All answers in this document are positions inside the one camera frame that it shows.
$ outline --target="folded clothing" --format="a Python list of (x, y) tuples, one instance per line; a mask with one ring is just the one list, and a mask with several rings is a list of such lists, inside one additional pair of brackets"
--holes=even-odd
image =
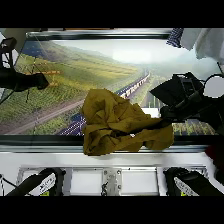
[[(128, 99), (109, 90), (90, 90), (80, 112), (87, 124), (83, 129), (86, 155), (99, 156), (119, 150), (138, 152), (143, 145), (162, 150), (173, 144), (172, 125), (156, 130), (144, 129), (161, 119), (151, 118), (138, 104), (132, 105)], [(138, 128), (142, 131), (130, 135)]]

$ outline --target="brown cloth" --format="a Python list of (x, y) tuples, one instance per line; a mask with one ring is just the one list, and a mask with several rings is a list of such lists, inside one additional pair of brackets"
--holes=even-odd
[[(81, 113), (86, 119), (84, 133), (84, 154), (89, 156), (105, 155), (118, 150), (138, 152), (147, 148), (162, 150), (173, 144), (173, 127), (146, 130), (144, 127), (158, 123), (160, 118), (151, 118), (138, 104), (106, 89), (89, 91)], [(119, 131), (142, 128), (134, 137), (130, 134), (119, 136)]]

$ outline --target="white cloth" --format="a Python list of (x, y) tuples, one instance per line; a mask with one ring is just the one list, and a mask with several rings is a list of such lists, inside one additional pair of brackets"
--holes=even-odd
[(224, 64), (224, 28), (185, 28), (181, 46), (191, 50), (195, 46), (196, 57), (211, 57)]

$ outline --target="striped cloth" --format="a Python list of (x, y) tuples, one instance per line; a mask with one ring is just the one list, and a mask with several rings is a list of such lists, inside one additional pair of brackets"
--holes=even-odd
[(181, 40), (183, 31), (184, 31), (184, 28), (173, 28), (166, 44), (169, 44), (173, 47), (181, 48), (180, 40)]

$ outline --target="landscape picture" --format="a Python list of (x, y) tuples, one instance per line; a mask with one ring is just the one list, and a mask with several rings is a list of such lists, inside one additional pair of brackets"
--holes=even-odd
[[(174, 73), (190, 71), (200, 79), (219, 73), (212, 59), (198, 60), (165, 40), (26, 41), (15, 68), (42, 72), (50, 85), (14, 93), (1, 105), (2, 135), (82, 135), (79, 110), (90, 89), (106, 88), (142, 108), (160, 109), (164, 104), (149, 91)], [(175, 135), (215, 134), (197, 120), (173, 127)]]

